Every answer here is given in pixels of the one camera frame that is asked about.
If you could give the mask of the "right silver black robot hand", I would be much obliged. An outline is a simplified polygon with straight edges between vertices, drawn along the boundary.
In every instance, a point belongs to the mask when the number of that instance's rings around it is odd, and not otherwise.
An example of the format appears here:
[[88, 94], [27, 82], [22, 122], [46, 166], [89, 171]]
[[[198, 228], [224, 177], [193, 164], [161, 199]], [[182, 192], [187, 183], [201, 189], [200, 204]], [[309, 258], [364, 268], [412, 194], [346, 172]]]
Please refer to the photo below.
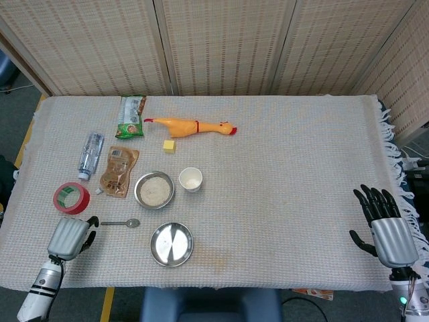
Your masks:
[[364, 184], [353, 194], [358, 199], [373, 239], [373, 243], [368, 244], [356, 231], [350, 230], [349, 235], [355, 245], [388, 268], [414, 265], [419, 259], [418, 251], [394, 197], [385, 189], [379, 191]]

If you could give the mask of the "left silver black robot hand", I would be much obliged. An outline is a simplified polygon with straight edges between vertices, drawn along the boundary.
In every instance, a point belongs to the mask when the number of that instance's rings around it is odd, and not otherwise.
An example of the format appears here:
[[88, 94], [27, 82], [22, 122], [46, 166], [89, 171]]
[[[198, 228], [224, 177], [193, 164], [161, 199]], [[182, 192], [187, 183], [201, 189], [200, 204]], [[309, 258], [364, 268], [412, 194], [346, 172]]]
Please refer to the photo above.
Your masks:
[[48, 254], [64, 261], [75, 259], [94, 242], [97, 233], [90, 230], [92, 226], [99, 226], [97, 216], [92, 216], [87, 221], [61, 218], [48, 245]]

